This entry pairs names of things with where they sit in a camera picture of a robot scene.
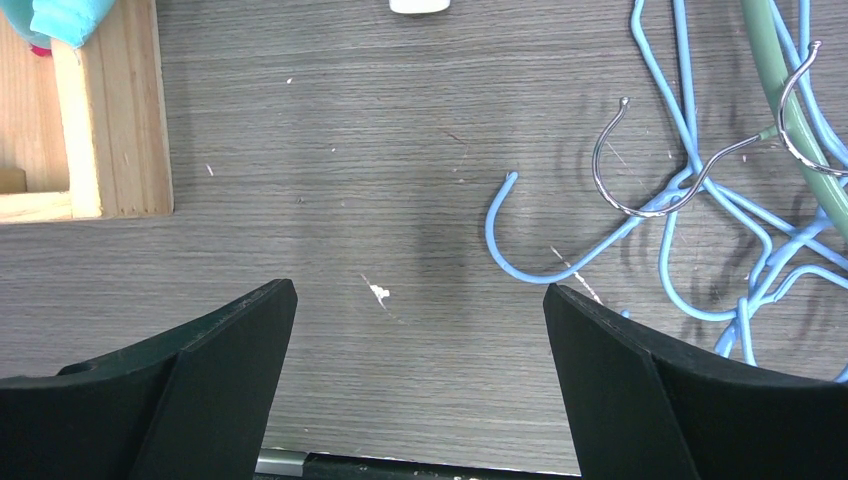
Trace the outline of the green plastic hanger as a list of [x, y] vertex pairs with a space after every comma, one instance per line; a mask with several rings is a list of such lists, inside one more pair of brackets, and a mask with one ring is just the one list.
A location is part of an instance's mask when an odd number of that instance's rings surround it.
[[607, 137], [623, 120], [628, 109], [629, 99], [623, 97], [620, 99], [619, 112], [602, 131], [593, 150], [591, 168], [596, 188], [605, 201], [627, 215], [639, 218], [667, 216], [685, 206], [703, 186], [711, 193], [718, 191], [718, 186], [710, 183], [708, 177], [711, 168], [723, 156], [769, 136], [778, 136], [784, 148], [800, 163], [802, 176], [824, 209], [825, 218], [833, 223], [842, 236], [846, 236], [847, 194], [836, 178], [845, 177], [847, 172], [832, 169], [824, 159], [821, 144], [815, 139], [812, 128], [793, 94], [795, 84], [815, 61], [820, 43], [818, 41], [811, 43], [809, 56], [793, 73], [790, 73], [778, 39], [771, 3], [743, 1], [741, 8], [751, 54], [761, 87], [774, 117], [774, 125], [761, 134], [737, 142], [716, 153], [699, 171], [695, 183], [678, 202], [656, 211], [636, 210], [621, 204], [612, 196], [603, 182], [600, 170], [601, 151]]

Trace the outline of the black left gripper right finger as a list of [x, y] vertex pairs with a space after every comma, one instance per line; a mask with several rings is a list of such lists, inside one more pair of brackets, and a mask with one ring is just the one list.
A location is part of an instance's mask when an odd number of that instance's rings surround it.
[[753, 367], [550, 285], [548, 337], [586, 479], [843, 479], [847, 387]]

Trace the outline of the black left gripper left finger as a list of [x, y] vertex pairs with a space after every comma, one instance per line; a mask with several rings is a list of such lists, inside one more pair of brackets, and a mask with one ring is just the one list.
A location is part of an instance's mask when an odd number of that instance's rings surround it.
[[45, 377], [1, 382], [5, 479], [249, 479], [298, 297], [275, 279]]

